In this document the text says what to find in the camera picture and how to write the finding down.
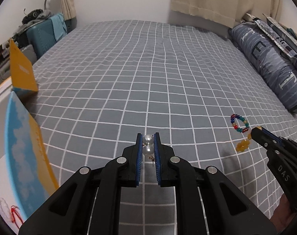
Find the person's right hand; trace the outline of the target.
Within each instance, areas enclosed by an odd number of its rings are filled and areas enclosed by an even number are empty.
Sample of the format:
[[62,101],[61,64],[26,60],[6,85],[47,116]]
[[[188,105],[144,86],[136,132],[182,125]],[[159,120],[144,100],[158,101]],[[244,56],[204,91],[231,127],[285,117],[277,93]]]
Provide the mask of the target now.
[[269,219],[279,234],[292,222],[297,214],[292,212],[290,203],[285,194],[280,198],[279,205],[274,210],[272,217]]

